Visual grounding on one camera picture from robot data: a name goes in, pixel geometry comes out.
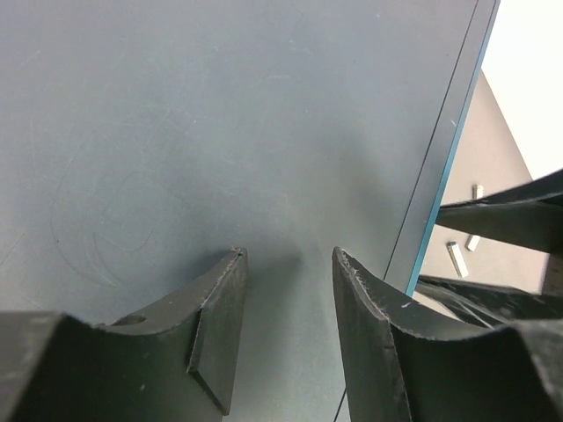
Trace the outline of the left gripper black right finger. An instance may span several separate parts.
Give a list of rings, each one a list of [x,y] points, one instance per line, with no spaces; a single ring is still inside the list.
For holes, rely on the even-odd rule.
[[[559,421],[562,299],[487,328],[441,314],[335,248],[333,295],[354,421]]]

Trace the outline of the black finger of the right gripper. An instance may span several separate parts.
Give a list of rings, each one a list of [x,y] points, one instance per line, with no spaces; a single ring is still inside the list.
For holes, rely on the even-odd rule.
[[[545,305],[513,287],[421,275],[416,292],[440,303],[459,320],[481,327],[545,319]]]
[[[481,199],[442,206],[436,223],[535,251],[560,251],[562,171]]]

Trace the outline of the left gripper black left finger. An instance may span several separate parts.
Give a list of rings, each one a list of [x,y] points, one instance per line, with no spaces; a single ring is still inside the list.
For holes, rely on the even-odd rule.
[[[113,324],[1,315],[4,421],[219,421],[230,412],[248,279],[243,248]]]

